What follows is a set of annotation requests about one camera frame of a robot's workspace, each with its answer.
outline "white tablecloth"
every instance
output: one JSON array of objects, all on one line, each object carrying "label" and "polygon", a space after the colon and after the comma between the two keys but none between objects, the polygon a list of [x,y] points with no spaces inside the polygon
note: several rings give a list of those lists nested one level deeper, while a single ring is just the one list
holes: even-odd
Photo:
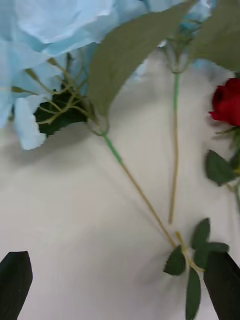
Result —
[{"label": "white tablecloth", "polygon": [[[174,227],[186,243],[211,218],[211,239],[240,262],[234,197],[204,175],[214,138],[208,117],[217,83],[229,76],[189,70],[180,79],[180,170]],[[109,137],[168,220],[173,174],[173,76],[159,53],[139,82],[129,81],[111,109]],[[103,139],[84,124],[22,151],[11,128],[0,136],[0,258],[28,250],[33,283],[19,320],[184,320],[186,276],[162,272],[172,249]],[[216,320],[207,289],[197,319]]]}]

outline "blue hydrangea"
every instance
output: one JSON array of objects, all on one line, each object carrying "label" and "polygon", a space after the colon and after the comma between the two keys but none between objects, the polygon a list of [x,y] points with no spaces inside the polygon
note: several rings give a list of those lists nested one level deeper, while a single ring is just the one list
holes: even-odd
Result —
[{"label": "blue hydrangea", "polygon": [[[0,128],[7,124],[13,112],[13,125],[22,147],[26,150],[33,149],[45,140],[45,135],[39,132],[33,113],[46,97],[51,97],[24,70],[32,68],[48,88],[53,87],[52,77],[59,75],[60,71],[47,62],[42,63],[47,57],[24,45],[13,45],[0,40],[0,52]],[[29,92],[13,93],[12,86]]]},{"label": "blue hydrangea", "polygon": [[[200,0],[190,14],[206,16],[206,2]],[[43,143],[34,113],[51,95],[26,74],[32,68],[48,88],[56,88],[60,70],[46,62],[71,51],[79,64],[82,48],[86,73],[96,44],[126,21],[149,11],[162,11],[181,0],[0,0],[0,128],[13,113],[13,125],[24,149]],[[74,76],[79,69],[72,67]],[[140,66],[135,75],[145,70]],[[13,93],[12,86],[28,92]],[[81,88],[82,93],[87,84]]]}]

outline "light blue petal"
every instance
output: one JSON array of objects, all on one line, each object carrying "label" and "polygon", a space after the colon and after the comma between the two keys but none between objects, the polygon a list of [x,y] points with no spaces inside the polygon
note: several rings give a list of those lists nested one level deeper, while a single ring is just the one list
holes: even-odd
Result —
[{"label": "light blue petal", "polygon": [[[44,62],[32,68],[36,73],[39,80],[51,91],[60,89],[60,81],[55,76],[62,75],[61,70],[48,63]],[[15,87],[20,87],[24,90],[31,91],[37,95],[44,95],[49,99],[48,91],[42,87],[38,82],[32,79],[24,70],[18,72],[14,75],[12,80],[12,85]],[[29,93],[14,93],[14,98],[27,97]]]},{"label": "light blue petal", "polygon": [[14,128],[19,137],[21,146],[25,150],[30,150],[41,146],[46,135],[40,133],[33,111],[40,103],[39,96],[29,96],[19,98],[14,107]]},{"label": "light blue petal", "polygon": [[113,0],[15,0],[20,28],[43,43],[69,38],[99,16],[111,12]]},{"label": "light blue petal", "polygon": [[113,10],[110,15],[100,16],[96,21],[85,26],[85,30],[89,33],[91,42],[100,43],[103,38],[111,30],[119,25],[119,15]]},{"label": "light blue petal", "polygon": [[0,1],[0,38],[10,41],[12,22],[14,19],[14,1]]},{"label": "light blue petal", "polygon": [[48,44],[42,52],[48,56],[54,57],[84,47],[94,41],[90,32],[81,28],[73,36],[67,39]]},{"label": "light blue petal", "polygon": [[181,3],[181,0],[144,0],[152,12],[161,12]]},{"label": "light blue petal", "polygon": [[125,23],[128,20],[146,14],[148,11],[143,2],[139,0],[116,0],[114,9],[119,16],[119,23]]},{"label": "light blue petal", "polygon": [[3,128],[13,105],[9,44],[3,40],[0,40],[0,53],[0,128]]},{"label": "light blue petal", "polygon": [[11,43],[11,66],[12,72],[35,67],[49,57],[43,53],[33,51],[25,43]]}]

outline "red rose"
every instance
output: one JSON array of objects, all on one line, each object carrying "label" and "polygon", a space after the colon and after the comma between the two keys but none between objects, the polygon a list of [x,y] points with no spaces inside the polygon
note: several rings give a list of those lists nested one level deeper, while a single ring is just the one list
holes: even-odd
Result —
[{"label": "red rose", "polygon": [[240,79],[231,78],[219,85],[212,98],[214,120],[240,127]]}]

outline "black object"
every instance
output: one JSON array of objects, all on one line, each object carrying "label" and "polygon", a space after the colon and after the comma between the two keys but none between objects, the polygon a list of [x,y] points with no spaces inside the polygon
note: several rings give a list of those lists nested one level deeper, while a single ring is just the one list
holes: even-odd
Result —
[{"label": "black object", "polygon": [[211,253],[203,278],[219,320],[240,320],[240,269],[229,254]]},{"label": "black object", "polygon": [[32,281],[28,252],[9,252],[0,263],[0,320],[18,319]]}]

